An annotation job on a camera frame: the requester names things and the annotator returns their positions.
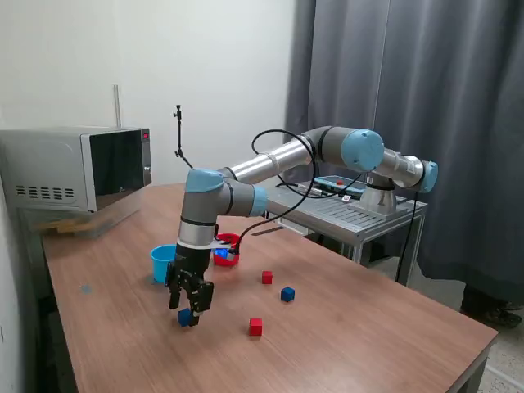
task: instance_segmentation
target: wooden table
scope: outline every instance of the wooden table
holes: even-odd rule
[[[494,330],[287,229],[247,236],[234,269],[210,266],[211,310],[181,328],[149,251],[176,242],[182,196],[147,187],[140,211],[98,239],[44,239],[80,393],[477,391]],[[253,220],[220,218],[220,230]],[[253,317],[260,338],[247,335]]]

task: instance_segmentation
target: black cable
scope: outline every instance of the black cable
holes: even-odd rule
[[[344,195],[344,192],[349,188],[351,187],[359,178],[360,176],[362,176],[362,174],[358,174],[357,177],[351,182],[349,183],[347,186],[345,186],[344,188],[342,188],[339,192],[334,192],[333,194],[329,194],[329,195],[320,195],[320,196],[315,196],[315,195],[308,195],[307,197],[308,198],[311,198],[311,199],[325,199],[325,198],[331,198],[331,197],[334,197],[335,195],[338,195],[338,196],[343,196]],[[294,187],[298,187],[298,184],[292,184],[292,183],[286,183],[286,182],[282,182],[280,184],[277,184],[277,187],[280,187],[280,186],[286,186],[287,188],[289,188],[291,191],[293,191],[295,194],[298,194],[300,195],[301,197],[304,196],[304,194],[302,192],[298,192],[297,190],[294,190],[293,188],[291,188],[290,186],[294,186]]]
[[[256,224],[253,224],[251,225],[250,227],[247,227],[246,229],[244,229],[244,232],[241,233],[239,239],[238,239],[238,242],[237,244],[235,245],[235,248],[234,248],[234,252],[236,254],[238,254],[238,252],[240,251],[240,243],[242,242],[242,239],[244,238],[244,236],[247,235],[247,233],[249,231],[251,231],[253,228],[256,228],[256,227],[259,227],[260,225],[264,225],[264,224],[267,224],[267,223],[270,223],[271,221],[274,221],[275,219],[280,219],[281,217],[283,217],[284,215],[286,215],[287,213],[293,211],[294,209],[296,209],[298,206],[300,206],[300,204],[302,204],[303,201],[305,201],[305,198],[307,198],[309,192],[311,191],[311,188],[313,188],[313,184],[314,184],[314,179],[317,177],[317,168],[314,164],[314,154],[313,152],[311,151],[311,149],[309,148],[309,146],[307,145],[306,142],[304,142],[301,138],[298,138],[294,133],[290,133],[289,131],[286,131],[284,129],[268,129],[266,131],[263,131],[261,133],[258,133],[255,138],[253,139],[253,142],[251,143],[251,146],[253,147],[254,143],[256,142],[256,140],[258,138],[260,138],[261,136],[267,134],[267,133],[285,133],[286,135],[289,135],[291,136],[292,138],[295,138],[297,139],[298,141],[300,141],[300,143],[302,143],[302,145],[304,145],[305,147],[305,150],[308,151],[309,153],[309,156],[311,157],[311,163],[313,164],[313,177],[311,178],[311,181],[309,182],[309,187],[307,189],[307,191],[305,192],[305,195],[302,196],[302,198],[292,207],[290,207],[289,209],[287,209],[286,211],[284,211],[283,213],[281,213],[280,215],[275,215],[273,218],[271,219],[266,219],[264,221],[260,221],[259,223],[256,223]]]
[[[408,248],[409,235],[411,234],[411,227],[413,227],[413,220],[415,219],[415,210],[417,209],[417,200],[418,192],[415,192],[415,198],[413,199],[413,213],[411,214],[411,221],[409,221],[408,234],[406,235],[406,241],[404,242],[404,248],[402,249],[402,254],[400,254],[399,266],[396,270],[395,281],[399,281],[400,270],[402,269],[402,262],[404,261],[404,254],[406,253],[406,248]]]
[[[295,134],[292,134],[296,139],[298,139],[299,141],[303,142],[300,138],[297,138]],[[259,154],[259,152],[255,149],[255,142],[257,140],[257,137],[255,137],[252,141],[251,141],[251,150],[255,152],[255,154]],[[313,163],[313,166],[314,166],[314,169],[316,169],[316,171],[318,172],[318,166],[317,166],[317,163],[314,162]],[[330,198],[330,197],[334,197],[335,195],[342,195],[343,192],[345,192],[349,187],[351,187],[361,176],[362,174],[359,174],[355,180],[353,180],[351,183],[349,183],[347,186],[345,186],[344,188],[342,188],[339,192],[334,192],[333,194],[328,194],[328,195],[320,195],[320,196],[316,196],[316,195],[308,195],[308,194],[303,194],[302,192],[298,192],[297,190],[291,188],[290,186],[296,186],[298,187],[298,184],[290,184],[290,183],[287,183],[286,180],[284,180],[282,178],[282,176],[280,176],[280,174],[277,174],[277,177],[280,179],[281,183],[277,185],[277,187],[280,187],[280,186],[286,186],[290,191],[294,192],[295,194],[297,195],[300,195],[301,197],[303,197],[304,195],[306,195],[306,198],[310,198],[310,199],[325,199],[325,198]]]

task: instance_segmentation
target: light blue joint cover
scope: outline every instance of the light blue joint cover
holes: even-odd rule
[[[368,172],[374,170],[384,158],[384,143],[370,129],[356,129],[342,141],[341,157],[351,170]]]
[[[268,193],[265,188],[260,186],[253,186],[255,194],[253,195],[253,207],[249,213],[250,217],[258,217],[262,215],[268,207]]]
[[[190,169],[186,179],[186,192],[208,192],[222,187],[220,172],[209,169]]]
[[[439,165],[436,162],[429,161],[424,168],[424,178],[422,179],[422,185],[420,191],[430,192],[435,187],[436,178],[439,175]]]

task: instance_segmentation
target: blue cup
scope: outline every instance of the blue cup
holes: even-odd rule
[[[153,260],[153,279],[157,282],[164,282],[167,274],[167,265],[174,261],[174,252],[176,244],[164,244],[151,250],[151,259]]]

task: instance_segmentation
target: red bowl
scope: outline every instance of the red bowl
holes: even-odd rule
[[[228,242],[231,244],[231,248],[234,248],[237,245],[240,236],[238,236],[236,233],[219,233],[216,235],[216,238],[224,242]],[[239,255],[235,255],[233,260],[228,260],[227,255],[227,248],[217,248],[216,250],[213,250],[213,262],[218,266],[225,266],[227,268],[238,264],[238,260],[240,259]]]

